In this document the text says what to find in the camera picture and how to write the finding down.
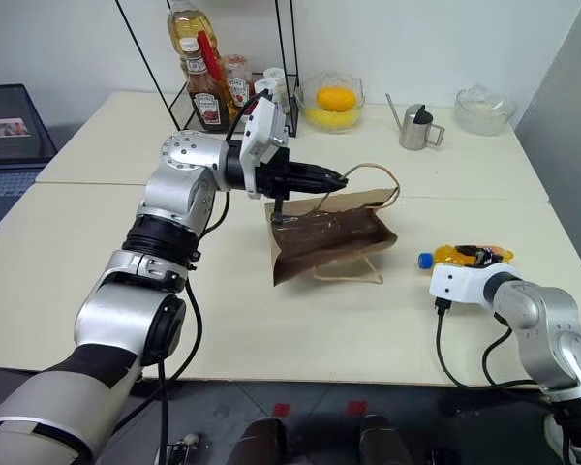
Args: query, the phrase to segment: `tabletop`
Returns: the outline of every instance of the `tabletop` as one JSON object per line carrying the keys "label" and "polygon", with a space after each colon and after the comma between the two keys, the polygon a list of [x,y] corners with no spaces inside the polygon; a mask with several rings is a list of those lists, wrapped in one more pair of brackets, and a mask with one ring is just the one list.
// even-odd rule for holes
{"label": "tabletop", "polygon": [[[0,223],[0,367],[42,370],[73,350],[76,312],[142,190],[35,184]],[[566,289],[581,311],[581,261],[549,203],[401,198],[380,216],[399,236],[373,260],[384,284],[300,276],[274,288],[263,201],[232,193],[190,274],[204,338],[183,378],[449,385],[435,353],[430,274],[416,267],[419,252],[446,243],[510,248],[526,279]],[[191,348],[193,321],[188,311],[169,373]],[[443,330],[451,371],[484,384],[481,351],[503,330],[479,306],[453,305]],[[492,355],[497,380],[524,376],[516,348],[510,340]]]}
{"label": "tabletop", "polygon": [[[440,149],[409,151],[398,143],[388,106],[367,105],[359,126],[331,135],[300,118],[289,138],[290,158],[345,172],[362,162],[379,163],[399,178],[404,197],[435,199],[548,200],[512,129],[475,136],[453,120],[452,108],[429,108],[445,126]],[[174,127],[157,94],[117,92],[88,120],[37,178],[38,182],[144,185],[159,162],[159,148]],[[366,171],[352,190],[381,182]]]}

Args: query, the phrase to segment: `brown paper bag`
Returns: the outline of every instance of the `brown paper bag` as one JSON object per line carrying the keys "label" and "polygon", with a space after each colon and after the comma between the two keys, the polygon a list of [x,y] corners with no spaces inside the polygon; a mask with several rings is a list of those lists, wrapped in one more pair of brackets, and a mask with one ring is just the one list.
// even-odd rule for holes
{"label": "brown paper bag", "polygon": [[[280,226],[270,222],[274,204],[266,204],[273,285],[311,270],[322,280],[367,281],[340,275],[340,268],[336,269],[356,261],[365,261],[364,266],[379,277],[368,282],[382,283],[367,256],[390,247],[398,238],[377,216],[378,209],[395,192],[396,189],[375,189],[329,196],[324,200],[288,201],[283,208],[285,220]],[[323,267],[328,264],[335,267]]]}

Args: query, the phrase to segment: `orange bottle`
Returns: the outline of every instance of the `orange bottle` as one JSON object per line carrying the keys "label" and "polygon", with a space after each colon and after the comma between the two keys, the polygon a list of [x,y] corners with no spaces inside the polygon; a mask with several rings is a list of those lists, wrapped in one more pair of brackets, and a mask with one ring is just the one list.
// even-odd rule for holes
{"label": "orange bottle", "polygon": [[434,253],[424,252],[417,257],[420,269],[431,269],[435,264],[457,264],[476,268],[499,264],[509,264],[514,254],[496,245],[444,245]]}

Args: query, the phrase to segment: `laptop keyboard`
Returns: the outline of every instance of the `laptop keyboard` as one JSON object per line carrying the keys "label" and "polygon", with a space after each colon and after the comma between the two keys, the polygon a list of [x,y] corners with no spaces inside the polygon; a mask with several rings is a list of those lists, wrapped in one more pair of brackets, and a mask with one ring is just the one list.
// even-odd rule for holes
{"label": "laptop keyboard", "polygon": [[35,182],[38,171],[0,172],[0,197],[18,197]]}

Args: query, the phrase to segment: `bottle label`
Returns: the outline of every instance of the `bottle label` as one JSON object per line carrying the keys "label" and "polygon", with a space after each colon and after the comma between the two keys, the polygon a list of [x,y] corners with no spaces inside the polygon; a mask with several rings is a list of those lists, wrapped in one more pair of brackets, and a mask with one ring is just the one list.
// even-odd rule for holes
{"label": "bottle label", "polygon": [[239,79],[238,77],[229,77],[226,81],[229,85],[234,104],[238,107],[243,107],[250,98],[250,84],[246,80]]}
{"label": "bottle label", "polygon": [[214,95],[196,94],[194,102],[196,102],[200,116],[206,124],[222,124],[220,103]]}
{"label": "bottle label", "polygon": [[204,64],[204,60],[202,57],[199,58],[190,58],[187,60],[187,70],[190,73],[199,74],[206,72],[206,65]]}

